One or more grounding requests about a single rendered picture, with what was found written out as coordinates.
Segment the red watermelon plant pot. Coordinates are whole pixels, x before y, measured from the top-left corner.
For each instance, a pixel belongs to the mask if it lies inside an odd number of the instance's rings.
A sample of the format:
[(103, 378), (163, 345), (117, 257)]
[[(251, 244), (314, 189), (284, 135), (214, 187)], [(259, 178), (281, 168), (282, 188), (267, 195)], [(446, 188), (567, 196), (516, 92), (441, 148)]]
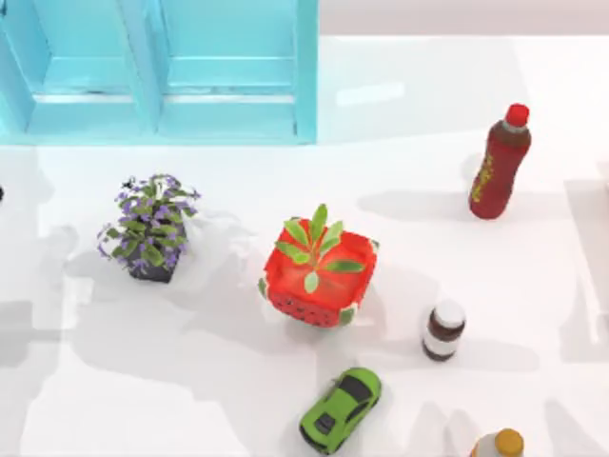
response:
[(292, 217), (268, 257), (258, 290), (275, 309), (316, 328), (349, 324), (377, 263), (380, 244), (327, 223), (327, 205), (311, 219)]

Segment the purple flower plant pot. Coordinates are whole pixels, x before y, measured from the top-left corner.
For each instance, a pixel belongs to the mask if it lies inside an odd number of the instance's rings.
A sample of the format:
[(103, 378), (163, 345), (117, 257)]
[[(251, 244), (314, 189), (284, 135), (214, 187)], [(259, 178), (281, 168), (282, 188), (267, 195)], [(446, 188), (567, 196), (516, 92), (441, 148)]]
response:
[(184, 189), (167, 173), (129, 177), (114, 199), (120, 217), (97, 234), (97, 250), (137, 280), (171, 281), (188, 240), (185, 220), (198, 213), (196, 189)]

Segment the brown and white jar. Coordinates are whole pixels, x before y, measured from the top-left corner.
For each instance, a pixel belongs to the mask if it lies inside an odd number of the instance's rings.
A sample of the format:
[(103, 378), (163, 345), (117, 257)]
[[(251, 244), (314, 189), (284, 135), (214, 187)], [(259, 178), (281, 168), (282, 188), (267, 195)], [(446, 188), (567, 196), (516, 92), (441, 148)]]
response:
[(434, 306), (422, 331), (423, 352), (433, 361), (452, 358), (459, 346), (466, 324), (464, 309), (452, 300)]

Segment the light blue rack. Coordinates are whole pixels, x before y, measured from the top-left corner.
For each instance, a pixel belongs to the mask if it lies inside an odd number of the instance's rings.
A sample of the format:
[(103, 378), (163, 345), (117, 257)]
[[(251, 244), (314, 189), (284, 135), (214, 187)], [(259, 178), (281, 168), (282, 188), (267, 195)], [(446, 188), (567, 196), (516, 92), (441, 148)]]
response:
[(0, 0), (0, 144), (312, 144), (319, 0)]

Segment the green toy car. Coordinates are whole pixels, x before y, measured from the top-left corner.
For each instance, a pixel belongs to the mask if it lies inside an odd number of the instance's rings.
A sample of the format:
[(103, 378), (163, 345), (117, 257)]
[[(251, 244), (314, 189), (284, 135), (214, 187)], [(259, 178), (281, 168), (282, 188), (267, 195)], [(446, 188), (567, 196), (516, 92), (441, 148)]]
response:
[(323, 455), (337, 452), (360, 421), (379, 402), (380, 377), (368, 368), (345, 370), (301, 418), (304, 441)]

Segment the red bottle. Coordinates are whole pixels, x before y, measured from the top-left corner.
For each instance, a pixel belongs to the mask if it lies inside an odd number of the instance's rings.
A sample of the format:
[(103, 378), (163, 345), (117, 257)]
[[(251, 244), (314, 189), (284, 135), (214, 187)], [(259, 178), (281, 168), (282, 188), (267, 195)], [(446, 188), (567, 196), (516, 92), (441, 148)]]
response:
[(508, 205), (518, 169), (532, 143), (529, 113), (526, 105), (512, 104), (488, 132), (468, 199), (470, 211), (480, 219), (497, 219)]

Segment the orange capped bottle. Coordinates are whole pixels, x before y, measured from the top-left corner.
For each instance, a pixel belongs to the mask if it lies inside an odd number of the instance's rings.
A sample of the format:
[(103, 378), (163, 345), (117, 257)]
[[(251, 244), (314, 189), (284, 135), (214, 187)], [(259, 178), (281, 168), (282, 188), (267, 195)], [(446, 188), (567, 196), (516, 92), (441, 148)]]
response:
[(482, 436), (472, 448), (469, 457), (523, 457), (524, 440), (512, 428)]

